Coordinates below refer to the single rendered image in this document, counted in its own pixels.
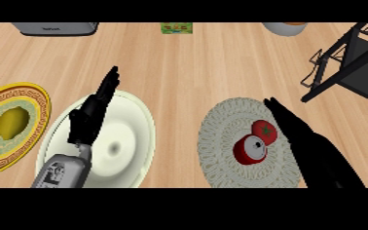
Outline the yellow lemon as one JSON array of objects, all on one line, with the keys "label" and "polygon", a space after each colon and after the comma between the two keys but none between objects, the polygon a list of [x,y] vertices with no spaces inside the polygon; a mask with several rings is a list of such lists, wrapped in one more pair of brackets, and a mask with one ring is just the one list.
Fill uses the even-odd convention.
[{"label": "yellow lemon", "polygon": [[27,128],[30,115],[18,106],[0,115],[0,136],[10,140]]}]

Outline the yellow patterned plate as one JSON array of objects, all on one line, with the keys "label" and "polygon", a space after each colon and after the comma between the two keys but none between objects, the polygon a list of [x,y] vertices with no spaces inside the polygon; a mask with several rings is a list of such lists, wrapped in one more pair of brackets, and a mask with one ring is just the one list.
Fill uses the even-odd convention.
[{"label": "yellow patterned plate", "polygon": [[30,83],[18,82],[0,87],[0,115],[12,108],[21,107],[30,115],[27,128],[10,139],[0,136],[0,172],[24,157],[43,135],[52,111],[49,94]]}]

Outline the green box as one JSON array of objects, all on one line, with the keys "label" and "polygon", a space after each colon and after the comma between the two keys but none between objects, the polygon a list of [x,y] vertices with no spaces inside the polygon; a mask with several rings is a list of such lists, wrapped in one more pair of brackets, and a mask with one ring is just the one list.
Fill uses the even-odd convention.
[{"label": "green box", "polygon": [[163,22],[161,32],[164,34],[191,34],[192,23],[191,22]]}]

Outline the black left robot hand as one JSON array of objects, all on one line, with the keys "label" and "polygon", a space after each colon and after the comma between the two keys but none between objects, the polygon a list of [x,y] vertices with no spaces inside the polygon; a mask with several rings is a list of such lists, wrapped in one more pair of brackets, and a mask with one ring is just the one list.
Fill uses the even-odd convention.
[{"label": "black left robot hand", "polygon": [[68,143],[92,145],[98,138],[106,108],[120,85],[118,67],[114,66],[102,80],[98,91],[69,113],[71,130]]}]

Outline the white round woven placemat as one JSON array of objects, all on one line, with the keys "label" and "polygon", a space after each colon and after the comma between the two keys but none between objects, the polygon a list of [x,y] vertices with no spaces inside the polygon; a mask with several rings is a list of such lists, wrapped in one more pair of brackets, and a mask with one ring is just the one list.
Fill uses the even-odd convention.
[{"label": "white round woven placemat", "polygon": [[[236,161],[234,147],[251,134],[251,124],[265,120],[276,131],[265,160],[251,165]],[[263,102],[247,97],[229,98],[208,111],[198,132],[198,160],[205,179],[214,188],[293,188],[300,171],[272,112]]]}]

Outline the white bowl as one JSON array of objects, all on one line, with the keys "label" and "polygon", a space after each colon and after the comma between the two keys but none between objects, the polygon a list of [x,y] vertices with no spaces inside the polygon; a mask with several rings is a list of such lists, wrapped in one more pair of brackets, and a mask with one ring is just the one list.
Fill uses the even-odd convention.
[{"label": "white bowl", "polygon": [[263,22],[268,30],[279,36],[296,36],[304,29],[307,23]]}]

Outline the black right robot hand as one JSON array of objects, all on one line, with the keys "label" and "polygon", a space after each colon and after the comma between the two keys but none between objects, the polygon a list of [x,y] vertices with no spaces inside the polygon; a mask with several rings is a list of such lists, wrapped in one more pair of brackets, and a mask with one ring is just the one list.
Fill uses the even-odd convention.
[{"label": "black right robot hand", "polygon": [[331,141],[270,97],[263,99],[290,142],[306,186],[312,189],[364,189],[364,182]]}]

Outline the grey appliance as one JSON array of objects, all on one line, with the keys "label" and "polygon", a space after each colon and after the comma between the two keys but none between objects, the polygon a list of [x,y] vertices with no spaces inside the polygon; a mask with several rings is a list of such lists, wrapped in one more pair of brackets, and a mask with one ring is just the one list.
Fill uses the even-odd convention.
[{"label": "grey appliance", "polygon": [[98,29],[98,22],[13,22],[27,36],[84,36]]}]

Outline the cream white plate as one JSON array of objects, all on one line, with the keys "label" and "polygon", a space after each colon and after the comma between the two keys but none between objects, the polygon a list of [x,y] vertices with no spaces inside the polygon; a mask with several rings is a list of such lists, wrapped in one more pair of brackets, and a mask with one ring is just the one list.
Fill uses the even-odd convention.
[{"label": "cream white plate", "polygon": [[[80,109],[83,97],[65,109],[43,138],[35,172],[55,154],[78,155],[67,142],[69,112]],[[124,91],[115,91],[108,105],[102,128],[92,145],[92,169],[84,188],[137,187],[149,170],[155,151],[155,124],[142,100]]]}]

